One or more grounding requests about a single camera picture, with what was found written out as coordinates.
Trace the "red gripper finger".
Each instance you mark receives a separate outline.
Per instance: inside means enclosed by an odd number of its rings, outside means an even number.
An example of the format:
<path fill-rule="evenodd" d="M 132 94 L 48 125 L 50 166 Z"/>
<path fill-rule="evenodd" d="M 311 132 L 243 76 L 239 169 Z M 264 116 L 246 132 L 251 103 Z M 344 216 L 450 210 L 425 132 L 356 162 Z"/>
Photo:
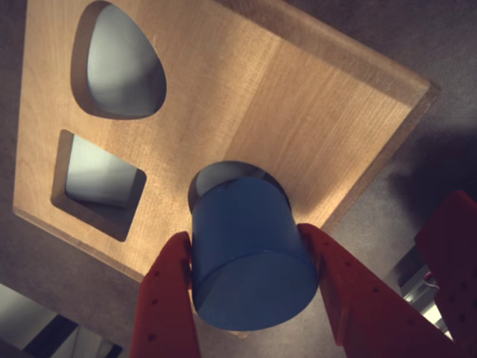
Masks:
<path fill-rule="evenodd" d="M 199 357 L 189 290 L 191 240 L 174 234 L 139 285 L 131 357 Z"/>
<path fill-rule="evenodd" d="M 446 336 L 331 236 L 297 226 L 315 261 L 335 343 L 347 357 L 475 357 L 476 335 Z"/>

